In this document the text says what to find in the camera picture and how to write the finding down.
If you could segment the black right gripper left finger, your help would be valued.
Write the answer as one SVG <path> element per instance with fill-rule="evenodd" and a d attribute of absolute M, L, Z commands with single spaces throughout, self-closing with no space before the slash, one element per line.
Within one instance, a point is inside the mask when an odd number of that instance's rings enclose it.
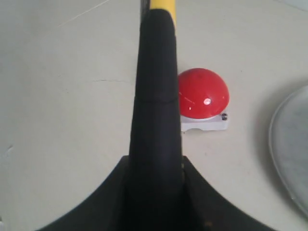
<path fill-rule="evenodd" d="M 123 156 L 106 180 L 81 204 L 41 228 L 41 231 L 123 231 L 125 176 Z"/>

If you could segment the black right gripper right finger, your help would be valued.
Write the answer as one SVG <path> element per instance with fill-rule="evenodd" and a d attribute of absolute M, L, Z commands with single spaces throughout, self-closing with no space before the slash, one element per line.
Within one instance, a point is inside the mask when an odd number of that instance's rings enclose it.
<path fill-rule="evenodd" d="M 271 231 L 219 194 L 184 156 L 183 173 L 189 231 Z"/>

